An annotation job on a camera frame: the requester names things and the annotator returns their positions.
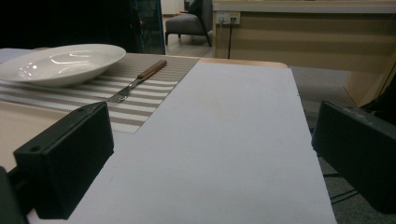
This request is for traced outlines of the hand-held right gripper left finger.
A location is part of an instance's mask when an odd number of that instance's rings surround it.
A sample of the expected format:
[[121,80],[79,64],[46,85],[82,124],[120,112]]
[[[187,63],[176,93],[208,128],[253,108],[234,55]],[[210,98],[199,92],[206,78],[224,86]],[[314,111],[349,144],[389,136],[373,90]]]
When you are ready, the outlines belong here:
[[107,103],[80,107],[14,151],[24,214],[68,219],[114,153]]

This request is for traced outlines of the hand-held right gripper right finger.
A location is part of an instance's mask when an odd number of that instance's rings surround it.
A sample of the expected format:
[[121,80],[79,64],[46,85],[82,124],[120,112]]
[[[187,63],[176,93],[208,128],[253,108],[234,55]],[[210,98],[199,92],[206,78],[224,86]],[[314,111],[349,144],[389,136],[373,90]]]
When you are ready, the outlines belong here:
[[313,149],[378,212],[396,214],[396,126],[356,106],[321,103]]

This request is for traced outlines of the white plate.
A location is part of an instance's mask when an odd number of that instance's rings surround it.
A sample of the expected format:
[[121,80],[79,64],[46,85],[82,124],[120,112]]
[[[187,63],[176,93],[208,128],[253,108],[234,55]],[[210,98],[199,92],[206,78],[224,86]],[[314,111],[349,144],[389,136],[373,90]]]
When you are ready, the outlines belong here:
[[125,55],[125,49],[106,44],[37,50],[0,63],[0,80],[46,87],[77,85],[100,76]]

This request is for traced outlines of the wooden-handled fork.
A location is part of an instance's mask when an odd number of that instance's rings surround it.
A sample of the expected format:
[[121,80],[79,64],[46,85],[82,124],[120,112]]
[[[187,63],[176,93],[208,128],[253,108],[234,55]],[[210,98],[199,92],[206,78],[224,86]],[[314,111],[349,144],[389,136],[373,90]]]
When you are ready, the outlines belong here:
[[120,102],[124,101],[125,99],[127,99],[130,96],[130,93],[133,88],[135,88],[140,83],[147,80],[148,78],[152,77],[154,74],[156,74],[161,69],[163,69],[166,65],[167,65],[166,60],[159,60],[154,65],[152,65],[150,68],[146,69],[141,74],[139,74],[133,82],[131,82],[125,88],[116,92],[114,95],[107,98],[106,100],[110,103],[120,103]]

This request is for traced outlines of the striped placemat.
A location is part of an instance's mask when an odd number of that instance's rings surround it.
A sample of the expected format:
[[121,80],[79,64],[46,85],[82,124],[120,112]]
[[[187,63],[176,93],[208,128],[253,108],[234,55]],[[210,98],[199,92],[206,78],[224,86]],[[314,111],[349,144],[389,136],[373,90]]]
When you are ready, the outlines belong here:
[[178,82],[199,62],[192,57],[128,53],[94,80],[67,88],[46,88],[0,80],[0,102],[70,112],[113,95],[159,60],[167,65],[132,89],[123,102],[108,108],[112,129],[136,133]]

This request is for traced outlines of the light blue table mat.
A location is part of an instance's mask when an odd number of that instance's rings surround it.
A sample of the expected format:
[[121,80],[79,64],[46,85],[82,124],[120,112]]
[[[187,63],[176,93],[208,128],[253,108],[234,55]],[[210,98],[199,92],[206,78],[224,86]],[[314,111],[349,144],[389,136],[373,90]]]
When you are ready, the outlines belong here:
[[0,49],[0,63],[33,52],[32,49]]

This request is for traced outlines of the wooden counter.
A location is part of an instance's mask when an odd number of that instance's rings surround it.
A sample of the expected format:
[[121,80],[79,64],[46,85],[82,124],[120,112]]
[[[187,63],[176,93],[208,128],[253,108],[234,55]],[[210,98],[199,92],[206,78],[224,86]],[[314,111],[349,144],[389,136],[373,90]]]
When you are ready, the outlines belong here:
[[213,0],[217,11],[240,13],[231,35],[215,26],[217,58],[348,71],[356,105],[396,74],[396,0]]

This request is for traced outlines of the white paper sheet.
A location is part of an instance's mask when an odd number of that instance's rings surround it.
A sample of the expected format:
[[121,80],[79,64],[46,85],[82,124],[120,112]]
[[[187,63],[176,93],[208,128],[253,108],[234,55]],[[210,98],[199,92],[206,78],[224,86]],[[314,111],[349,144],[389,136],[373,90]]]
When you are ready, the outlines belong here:
[[198,63],[115,148],[66,220],[336,224],[288,68]]

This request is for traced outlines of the wall socket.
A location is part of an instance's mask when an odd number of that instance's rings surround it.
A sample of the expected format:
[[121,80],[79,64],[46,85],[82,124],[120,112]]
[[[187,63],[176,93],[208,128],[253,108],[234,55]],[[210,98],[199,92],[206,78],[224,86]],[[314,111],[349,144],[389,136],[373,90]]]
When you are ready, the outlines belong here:
[[235,11],[217,11],[216,24],[239,24],[240,13]]

